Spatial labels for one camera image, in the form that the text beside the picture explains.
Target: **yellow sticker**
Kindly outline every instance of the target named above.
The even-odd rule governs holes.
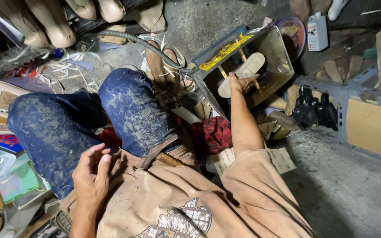
[[[239,39],[237,42],[232,42],[223,47],[217,55],[212,57],[209,61],[201,64],[199,66],[200,69],[203,69],[205,71],[208,71],[210,68],[212,68],[214,65],[216,65],[219,61],[221,61],[224,57],[226,57],[228,54],[230,54],[232,51],[234,51],[236,48],[238,48],[242,43],[246,42],[248,39],[250,39],[254,35],[246,35],[243,36],[242,34],[239,36]]]

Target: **jeans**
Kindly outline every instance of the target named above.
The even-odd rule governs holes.
[[[54,95],[30,93],[19,96],[8,109],[7,125],[58,199],[73,190],[71,177],[80,155],[102,143],[92,129],[107,124],[108,114],[122,149],[144,158],[155,145],[175,132],[168,113],[160,107],[144,74],[116,69],[104,80],[101,102],[81,91]],[[165,151],[176,149],[168,146]]]

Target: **fingernail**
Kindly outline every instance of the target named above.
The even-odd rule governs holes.
[[[109,154],[105,154],[105,155],[101,158],[101,160],[104,161],[104,162],[109,162],[110,159],[111,159],[111,155],[109,155]]]

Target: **person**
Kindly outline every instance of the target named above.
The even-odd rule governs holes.
[[[140,168],[152,147],[176,133],[150,79],[131,69],[108,75],[100,103],[83,91],[19,96],[7,124],[70,214],[72,238],[313,237],[246,105],[258,75],[230,77],[236,160],[221,177],[224,189],[198,171],[181,139],[163,151],[185,165],[155,160]],[[106,115],[122,139],[119,151],[92,132]]]

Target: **white bottle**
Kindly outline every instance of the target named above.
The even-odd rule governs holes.
[[[317,12],[314,16],[310,16],[310,19],[308,20],[307,36],[308,49],[310,51],[322,51],[329,45],[325,16],[322,16],[321,12]]]

